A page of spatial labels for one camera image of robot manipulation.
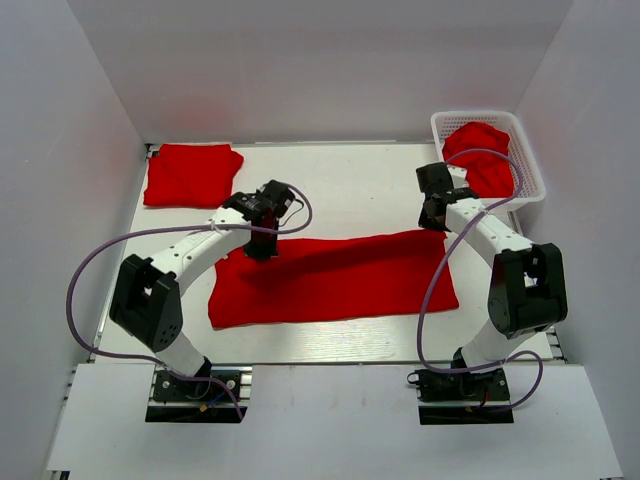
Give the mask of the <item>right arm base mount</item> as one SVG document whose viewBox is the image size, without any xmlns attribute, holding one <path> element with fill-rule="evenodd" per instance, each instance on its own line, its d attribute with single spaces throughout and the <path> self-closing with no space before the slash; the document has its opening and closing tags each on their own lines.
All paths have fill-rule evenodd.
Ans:
<svg viewBox="0 0 640 480">
<path fill-rule="evenodd" d="M 510 391 L 503 369 L 442 374 L 415 370 L 407 383 L 416 389 L 422 426 L 512 424 Z"/>
</svg>

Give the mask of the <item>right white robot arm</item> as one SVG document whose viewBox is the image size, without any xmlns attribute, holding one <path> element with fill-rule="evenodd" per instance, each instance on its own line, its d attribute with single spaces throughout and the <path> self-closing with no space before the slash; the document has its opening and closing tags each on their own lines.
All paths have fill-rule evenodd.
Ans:
<svg viewBox="0 0 640 480">
<path fill-rule="evenodd" d="M 416 174 L 425 195 L 419 226 L 454 233 L 447 254 L 464 241 L 491 268 L 488 320 L 458 349 L 450 368 L 427 367 L 451 374 L 453 390 L 472 399 L 486 389 L 486 371 L 515 358 L 524 342 L 566 319 L 562 253 L 556 245 L 536 244 L 502 223 L 446 164 L 425 165 Z"/>
</svg>

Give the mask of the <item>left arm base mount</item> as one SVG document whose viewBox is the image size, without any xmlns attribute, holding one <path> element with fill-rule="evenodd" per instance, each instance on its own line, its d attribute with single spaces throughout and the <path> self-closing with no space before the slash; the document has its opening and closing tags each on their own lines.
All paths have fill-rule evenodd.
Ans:
<svg viewBox="0 0 640 480">
<path fill-rule="evenodd" d="M 213 368 L 211 376 L 234 395 L 245 414 L 251 393 L 251 367 Z M 216 382 L 187 384 L 165 370 L 157 369 L 152 378 L 146 409 L 147 423 L 239 424 L 241 418 L 230 395 Z"/>
</svg>

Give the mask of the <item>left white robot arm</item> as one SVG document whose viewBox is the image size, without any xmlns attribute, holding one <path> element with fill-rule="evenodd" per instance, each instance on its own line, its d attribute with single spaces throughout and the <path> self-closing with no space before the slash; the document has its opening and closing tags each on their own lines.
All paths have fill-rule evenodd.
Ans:
<svg viewBox="0 0 640 480">
<path fill-rule="evenodd" d="M 150 257 L 132 254 L 122 262 L 109 318 L 178 374 L 177 387 L 188 398 L 205 396 L 212 377 L 205 355 L 183 333 L 182 296 L 239 248 L 260 261 L 275 256 L 280 220 L 297 200 L 291 185 L 276 180 L 237 192 L 195 232 Z"/>
</svg>

